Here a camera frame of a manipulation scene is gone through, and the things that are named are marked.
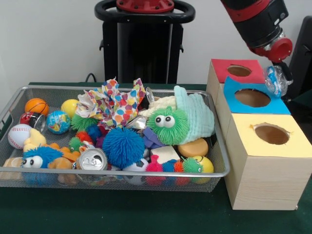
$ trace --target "purple toy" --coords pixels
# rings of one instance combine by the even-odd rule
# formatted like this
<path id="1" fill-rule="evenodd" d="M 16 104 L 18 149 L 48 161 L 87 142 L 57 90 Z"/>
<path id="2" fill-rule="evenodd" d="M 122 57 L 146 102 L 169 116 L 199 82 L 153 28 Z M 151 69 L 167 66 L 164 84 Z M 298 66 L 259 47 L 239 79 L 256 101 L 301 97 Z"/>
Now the purple toy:
<path id="1" fill-rule="evenodd" d="M 144 129 L 143 134 L 144 145 L 146 148 L 156 149 L 166 146 L 158 140 L 157 135 L 149 127 Z"/>
<path id="2" fill-rule="evenodd" d="M 100 138 L 97 139 L 96 148 L 102 149 L 104 139 L 105 139 L 105 136 L 101 136 Z"/>

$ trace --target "wire mesh basket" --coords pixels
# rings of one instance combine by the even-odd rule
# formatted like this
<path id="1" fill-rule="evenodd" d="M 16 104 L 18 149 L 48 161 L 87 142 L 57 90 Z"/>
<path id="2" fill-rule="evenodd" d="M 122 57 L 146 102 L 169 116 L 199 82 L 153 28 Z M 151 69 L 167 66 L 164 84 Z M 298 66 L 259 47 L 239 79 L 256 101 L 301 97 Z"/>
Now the wire mesh basket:
<path id="1" fill-rule="evenodd" d="M 91 170 L 59 170 L 3 167 L 10 157 L 22 157 L 22 150 L 14 149 L 8 142 L 8 132 L 11 127 L 19 124 L 20 116 L 28 100 L 41 98 L 50 106 L 50 112 L 59 110 L 62 103 L 68 99 L 77 99 L 83 90 L 90 87 L 66 86 L 34 86 L 20 88 L 11 98 L 0 114 L 4 123 L 0 134 L 0 187 L 26 188 L 71 188 L 71 189 L 108 189 L 108 190 L 152 190 L 152 191 L 188 191 L 211 192 L 221 177 L 230 171 L 229 160 L 215 112 L 215 106 L 210 95 L 202 91 L 188 91 L 188 94 L 198 93 L 203 96 L 206 105 L 210 107 L 215 117 L 215 134 L 209 138 L 208 158 L 214 165 L 214 173 L 169 173 L 169 172 L 126 172 L 126 171 L 91 171 Z M 153 90 L 156 97 L 173 96 L 173 90 Z M 47 127 L 43 131 L 47 143 L 56 142 L 60 147 L 68 146 L 75 131 L 62 135 L 51 133 Z M 162 179 L 166 183 L 151 186 L 146 178 Z M 205 179 L 206 183 L 198 184 L 193 180 Z M 178 185 L 178 180 L 189 180 L 186 185 Z"/>

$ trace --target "circular hole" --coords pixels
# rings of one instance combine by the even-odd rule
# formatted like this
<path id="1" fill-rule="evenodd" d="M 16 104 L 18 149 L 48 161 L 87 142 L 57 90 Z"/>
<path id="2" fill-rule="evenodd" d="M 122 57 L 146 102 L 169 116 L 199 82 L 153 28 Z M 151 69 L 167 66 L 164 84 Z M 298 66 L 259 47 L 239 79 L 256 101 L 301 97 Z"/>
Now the circular hole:
<path id="1" fill-rule="evenodd" d="M 275 125 L 258 126 L 255 129 L 255 133 L 269 144 L 283 145 L 289 140 L 287 132 Z"/>
<path id="2" fill-rule="evenodd" d="M 240 66 L 240 65 L 231 65 L 228 67 L 228 72 L 231 75 L 237 77 L 247 77 L 251 74 L 251 70 L 248 67 Z"/>
<path id="3" fill-rule="evenodd" d="M 264 107 L 271 102 L 268 95 L 256 89 L 239 90 L 235 93 L 235 98 L 241 103 L 251 107 Z"/>

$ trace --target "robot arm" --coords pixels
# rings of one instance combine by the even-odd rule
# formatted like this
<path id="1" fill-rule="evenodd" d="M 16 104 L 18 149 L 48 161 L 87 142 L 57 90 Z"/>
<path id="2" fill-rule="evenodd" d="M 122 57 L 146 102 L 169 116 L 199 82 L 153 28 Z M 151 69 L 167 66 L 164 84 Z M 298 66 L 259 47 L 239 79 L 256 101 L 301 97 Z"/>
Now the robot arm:
<path id="1" fill-rule="evenodd" d="M 292 41 L 279 26 L 289 14 L 283 0 L 221 0 L 235 27 L 249 49 L 281 66 L 287 80 L 292 80 L 283 60 L 293 50 Z"/>

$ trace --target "toy eye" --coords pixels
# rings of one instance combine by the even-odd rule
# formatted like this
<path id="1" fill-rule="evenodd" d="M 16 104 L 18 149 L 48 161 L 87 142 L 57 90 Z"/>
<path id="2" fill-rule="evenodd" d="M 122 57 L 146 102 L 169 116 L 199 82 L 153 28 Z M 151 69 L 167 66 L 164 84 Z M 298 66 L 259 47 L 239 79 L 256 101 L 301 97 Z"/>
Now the toy eye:
<path id="1" fill-rule="evenodd" d="M 43 160 L 40 156 L 33 156 L 30 160 L 30 167 L 32 168 L 40 168 L 43 164 Z"/>
<path id="2" fill-rule="evenodd" d="M 22 163 L 22 166 L 24 168 L 31 168 L 31 165 L 30 165 L 30 161 L 32 160 L 33 158 L 32 157 L 28 157 L 26 159 L 24 159 L 23 163 Z"/>
<path id="3" fill-rule="evenodd" d="M 166 116 L 164 125 L 166 128 L 172 128 L 175 125 L 176 121 L 173 116 Z"/>
<path id="4" fill-rule="evenodd" d="M 155 124 L 162 128 L 164 126 L 165 116 L 157 116 L 155 119 Z"/>

